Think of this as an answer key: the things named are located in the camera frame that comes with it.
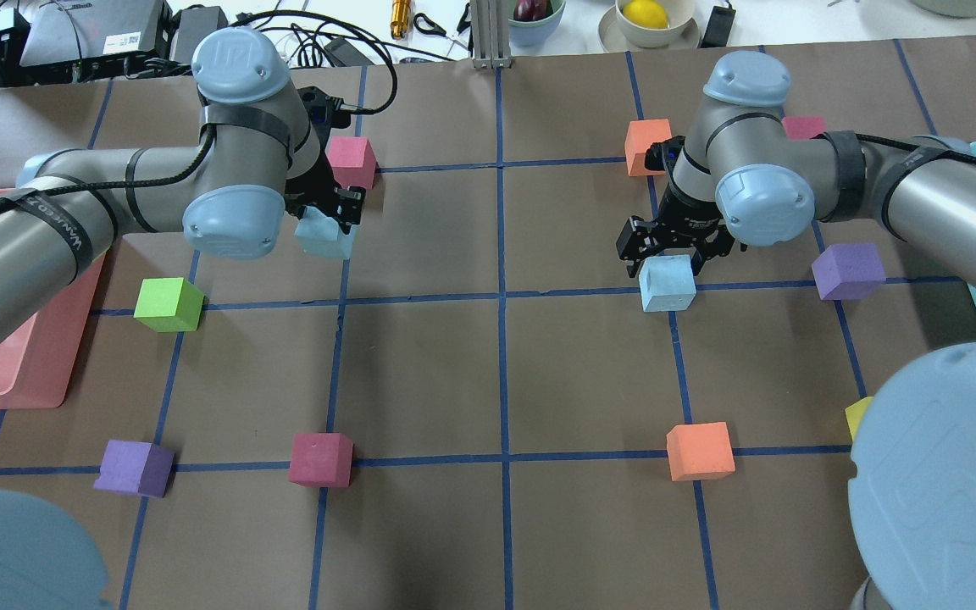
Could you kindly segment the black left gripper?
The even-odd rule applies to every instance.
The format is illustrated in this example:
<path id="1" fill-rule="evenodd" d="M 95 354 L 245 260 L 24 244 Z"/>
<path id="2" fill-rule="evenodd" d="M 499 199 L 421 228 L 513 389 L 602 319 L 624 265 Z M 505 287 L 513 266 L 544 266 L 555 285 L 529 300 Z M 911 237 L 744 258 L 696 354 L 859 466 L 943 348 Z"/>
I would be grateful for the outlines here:
<path id="1" fill-rule="evenodd" d="M 335 219 L 342 233 L 349 235 L 361 224 L 367 190 L 341 188 L 330 169 L 326 148 L 333 129 L 347 129 L 352 111 L 340 97 L 330 96 L 317 86 L 296 90 L 308 116 L 308 131 L 296 149 L 294 166 L 284 186 L 284 209 L 301 219 L 303 209 L 313 206 Z"/>

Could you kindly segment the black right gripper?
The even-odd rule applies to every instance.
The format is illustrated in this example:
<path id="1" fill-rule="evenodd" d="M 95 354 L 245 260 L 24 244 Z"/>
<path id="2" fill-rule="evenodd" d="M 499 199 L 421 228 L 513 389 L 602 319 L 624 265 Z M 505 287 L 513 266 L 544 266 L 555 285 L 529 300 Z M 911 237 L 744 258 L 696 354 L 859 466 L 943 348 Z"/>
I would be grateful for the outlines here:
<path id="1" fill-rule="evenodd" d="M 644 259 L 668 248 L 695 248 L 690 269 L 693 275 L 699 275 L 708 260 L 724 258 L 735 247 L 736 239 L 729 233 L 716 204 L 691 197 L 677 184 L 675 166 L 687 158 L 683 140 L 667 140 L 647 152 L 646 167 L 663 167 L 668 184 L 655 219 L 627 219 L 617 236 L 618 258 L 631 279 L 638 277 Z"/>

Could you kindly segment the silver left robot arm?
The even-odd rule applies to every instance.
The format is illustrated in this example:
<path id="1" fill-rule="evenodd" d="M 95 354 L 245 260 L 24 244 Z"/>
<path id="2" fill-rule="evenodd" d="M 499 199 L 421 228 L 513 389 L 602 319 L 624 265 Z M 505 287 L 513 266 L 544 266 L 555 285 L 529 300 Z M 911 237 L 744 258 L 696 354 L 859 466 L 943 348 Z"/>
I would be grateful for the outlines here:
<path id="1" fill-rule="evenodd" d="M 1 194 L 0 344 L 128 233 L 178 232 L 201 253 L 253 260 L 274 251 L 287 215 L 317 211 L 344 235 L 359 225 L 367 193 L 341 188 L 326 158 L 355 108 L 294 86 L 247 27 L 202 39 L 191 67 L 196 146 L 67 149 L 33 158 Z"/>

